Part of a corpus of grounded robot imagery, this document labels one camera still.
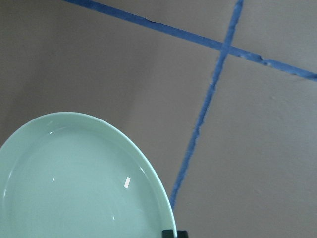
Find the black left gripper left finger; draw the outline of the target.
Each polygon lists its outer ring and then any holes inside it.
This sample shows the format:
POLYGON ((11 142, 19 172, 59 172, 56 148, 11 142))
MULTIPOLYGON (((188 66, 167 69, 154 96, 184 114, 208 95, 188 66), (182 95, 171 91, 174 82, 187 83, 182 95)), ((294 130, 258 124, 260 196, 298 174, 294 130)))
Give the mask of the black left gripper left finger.
POLYGON ((174 238, 174 232, 173 230, 163 230, 161 232, 162 238, 174 238))

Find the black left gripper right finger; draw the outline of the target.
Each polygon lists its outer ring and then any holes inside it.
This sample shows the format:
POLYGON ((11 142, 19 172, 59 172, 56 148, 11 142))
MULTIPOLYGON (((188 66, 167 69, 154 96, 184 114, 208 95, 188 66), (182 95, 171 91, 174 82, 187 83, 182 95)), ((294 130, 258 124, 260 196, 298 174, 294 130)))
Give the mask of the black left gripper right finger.
POLYGON ((188 232, 186 230, 178 230, 177 238, 189 238, 188 232))

